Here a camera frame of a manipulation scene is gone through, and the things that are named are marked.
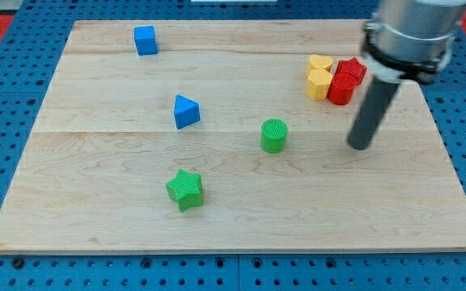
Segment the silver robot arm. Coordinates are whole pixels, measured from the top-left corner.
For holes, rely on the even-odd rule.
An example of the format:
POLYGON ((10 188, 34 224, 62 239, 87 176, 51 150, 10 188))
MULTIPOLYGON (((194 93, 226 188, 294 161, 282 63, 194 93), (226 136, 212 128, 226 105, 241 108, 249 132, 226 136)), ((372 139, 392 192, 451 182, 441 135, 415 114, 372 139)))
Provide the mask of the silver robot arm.
POLYGON ((363 25, 362 56, 382 82, 430 84, 447 67, 466 0, 381 0, 363 25))

